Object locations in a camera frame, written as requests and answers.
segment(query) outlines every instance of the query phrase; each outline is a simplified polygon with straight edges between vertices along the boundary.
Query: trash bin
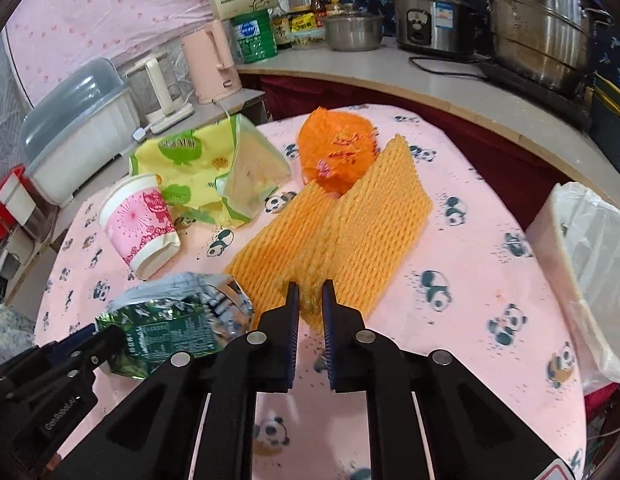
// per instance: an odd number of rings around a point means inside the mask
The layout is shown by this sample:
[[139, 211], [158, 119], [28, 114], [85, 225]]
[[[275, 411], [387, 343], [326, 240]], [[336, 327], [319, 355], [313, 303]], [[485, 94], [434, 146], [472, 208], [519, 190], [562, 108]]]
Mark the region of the trash bin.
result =
[[526, 237], [572, 334], [584, 394], [620, 383], [619, 209], [557, 184]]

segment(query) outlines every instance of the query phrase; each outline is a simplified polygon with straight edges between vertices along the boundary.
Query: orange plastic bag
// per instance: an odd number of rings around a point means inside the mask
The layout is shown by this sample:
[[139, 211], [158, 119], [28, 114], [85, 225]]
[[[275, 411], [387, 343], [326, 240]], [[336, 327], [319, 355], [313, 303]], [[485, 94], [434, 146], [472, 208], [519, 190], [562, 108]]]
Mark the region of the orange plastic bag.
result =
[[367, 119], [317, 108], [297, 138], [303, 176], [343, 195], [376, 159], [376, 128]]

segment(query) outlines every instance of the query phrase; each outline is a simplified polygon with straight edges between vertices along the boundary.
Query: silver rivet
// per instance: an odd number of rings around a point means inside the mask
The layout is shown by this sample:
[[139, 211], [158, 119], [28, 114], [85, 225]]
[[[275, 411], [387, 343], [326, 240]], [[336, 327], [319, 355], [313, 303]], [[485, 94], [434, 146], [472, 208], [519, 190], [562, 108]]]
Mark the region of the silver rivet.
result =
[[447, 350], [435, 350], [432, 360], [441, 366], [447, 366], [452, 362], [452, 354]]
[[250, 332], [247, 339], [248, 343], [250, 343], [251, 345], [261, 345], [266, 341], [267, 335], [265, 335], [265, 333], [263, 332], [259, 332], [258, 330], [256, 330], [255, 332]]
[[187, 352], [177, 352], [170, 358], [170, 364], [177, 368], [181, 368], [190, 362], [190, 356]]
[[360, 343], [372, 343], [376, 339], [376, 335], [372, 330], [359, 330], [355, 337]]

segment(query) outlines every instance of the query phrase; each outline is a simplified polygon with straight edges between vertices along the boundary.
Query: green foil packet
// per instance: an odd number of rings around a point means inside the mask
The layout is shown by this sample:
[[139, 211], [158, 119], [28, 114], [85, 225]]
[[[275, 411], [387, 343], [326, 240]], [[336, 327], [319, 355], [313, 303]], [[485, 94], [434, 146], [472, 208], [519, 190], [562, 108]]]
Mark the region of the green foil packet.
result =
[[123, 329], [127, 347], [109, 359], [113, 373], [144, 379], [174, 352], [200, 357], [250, 329], [252, 305], [229, 274], [183, 272], [123, 293], [96, 318], [96, 330]]

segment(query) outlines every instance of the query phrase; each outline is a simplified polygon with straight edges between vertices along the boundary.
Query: green bottle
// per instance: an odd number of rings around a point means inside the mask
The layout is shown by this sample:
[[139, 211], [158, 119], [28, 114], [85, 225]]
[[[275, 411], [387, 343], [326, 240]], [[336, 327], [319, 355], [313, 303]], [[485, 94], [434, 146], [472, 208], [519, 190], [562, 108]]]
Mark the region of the green bottle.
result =
[[277, 55], [277, 44], [267, 9], [232, 18], [232, 27], [246, 63]]

